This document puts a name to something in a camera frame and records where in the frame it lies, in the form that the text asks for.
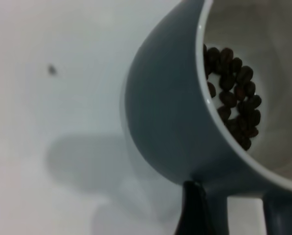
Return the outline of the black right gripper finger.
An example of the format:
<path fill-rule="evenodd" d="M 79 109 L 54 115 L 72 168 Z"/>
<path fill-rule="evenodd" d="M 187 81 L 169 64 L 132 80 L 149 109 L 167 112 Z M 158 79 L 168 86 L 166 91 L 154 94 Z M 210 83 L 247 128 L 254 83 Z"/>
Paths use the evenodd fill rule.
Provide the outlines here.
<path fill-rule="evenodd" d="M 176 235 L 208 235 L 208 209 L 200 184 L 185 181 L 182 186 L 182 208 Z"/>

